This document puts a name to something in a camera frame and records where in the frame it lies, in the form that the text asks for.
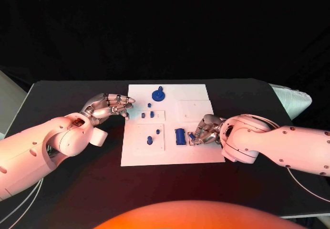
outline blue object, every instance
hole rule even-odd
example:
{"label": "blue object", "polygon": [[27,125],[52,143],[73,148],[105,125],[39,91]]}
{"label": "blue object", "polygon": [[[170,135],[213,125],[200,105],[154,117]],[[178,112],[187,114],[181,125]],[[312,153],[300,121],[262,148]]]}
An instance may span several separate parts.
{"label": "blue object", "polygon": [[148,139],[147,139],[147,144],[151,145],[153,144],[153,138],[151,136],[148,136]]}
{"label": "blue object", "polygon": [[163,101],[163,99],[166,98],[161,86],[158,87],[158,90],[153,92],[151,97],[153,97],[153,100],[157,102]]}
{"label": "blue object", "polygon": [[189,134],[189,137],[190,137],[191,139],[196,139],[193,133]]}
{"label": "blue object", "polygon": [[184,129],[176,129],[177,145],[186,145]]}

